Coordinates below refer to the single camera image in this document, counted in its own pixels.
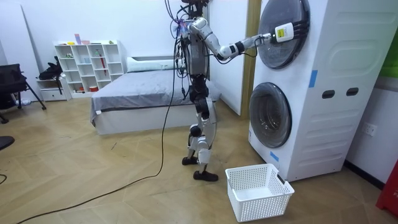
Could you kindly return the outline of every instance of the humanoid robot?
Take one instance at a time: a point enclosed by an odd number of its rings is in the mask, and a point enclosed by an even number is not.
[[[264,45],[283,43],[293,39],[305,38],[308,34],[308,21],[281,24],[275,27],[271,33],[258,34],[248,37],[235,44],[220,45],[217,36],[211,30],[208,21],[202,17],[203,7],[208,0],[182,0],[191,6],[188,20],[185,21],[187,33],[181,35],[180,47],[185,57],[187,73],[192,85],[189,89],[189,97],[195,104],[198,123],[190,127],[188,137],[188,156],[182,159],[183,165],[199,164],[199,170],[195,171],[195,180],[214,182],[218,180],[216,174],[206,171],[210,161],[211,147],[216,136],[216,112],[209,92],[206,87],[207,68],[209,57],[207,49],[214,54],[217,61],[232,60],[238,55],[244,54],[247,49]]]

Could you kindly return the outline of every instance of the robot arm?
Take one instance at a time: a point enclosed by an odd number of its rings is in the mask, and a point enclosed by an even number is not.
[[[308,34],[308,24],[306,21],[284,24],[276,27],[271,33],[258,34],[230,45],[220,45],[217,36],[203,17],[199,17],[192,22],[189,25],[189,30],[192,34],[199,35],[218,60],[227,60],[241,55],[247,49],[258,47],[267,42],[276,44],[305,37]]]

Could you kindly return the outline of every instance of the dryer door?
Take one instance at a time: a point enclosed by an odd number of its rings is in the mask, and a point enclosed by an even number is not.
[[[269,0],[262,12],[259,34],[269,33],[271,29],[282,24],[305,19],[310,22],[307,0]],[[299,54],[305,39],[262,45],[258,47],[260,58],[269,68],[284,68]]]
[[[258,140],[269,148],[289,138],[292,115],[284,93],[273,83],[258,85],[250,99],[250,122]]]

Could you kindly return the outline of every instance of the pillow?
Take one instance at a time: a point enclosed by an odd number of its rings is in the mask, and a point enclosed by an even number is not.
[[[137,61],[132,57],[127,60],[127,72],[146,72],[155,70],[172,70],[174,68],[173,60],[144,60]],[[179,61],[179,68],[182,66],[182,61]]]

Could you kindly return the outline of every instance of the white wall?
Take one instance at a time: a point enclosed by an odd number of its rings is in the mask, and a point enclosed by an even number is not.
[[[172,55],[163,0],[9,0],[22,5],[39,70],[54,62],[55,40],[119,40],[125,55]],[[181,0],[170,0],[175,14]]]
[[[0,65],[7,65],[7,59],[2,49],[1,41],[0,41]]]
[[[210,24],[221,45],[236,43],[246,36],[249,0],[213,0],[210,3]],[[221,99],[241,114],[244,57],[238,56],[226,65],[215,58],[210,61],[211,81],[221,91]]]
[[[30,87],[41,98],[36,82],[39,69],[20,4],[0,2],[0,40],[7,63],[20,65]],[[29,90],[22,92],[21,97],[31,101],[37,100]]]
[[[377,126],[375,136],[361,131],[364,122]],[[398,92],[373,89],[346,159],[386,183],[398,160],[397,133]]]

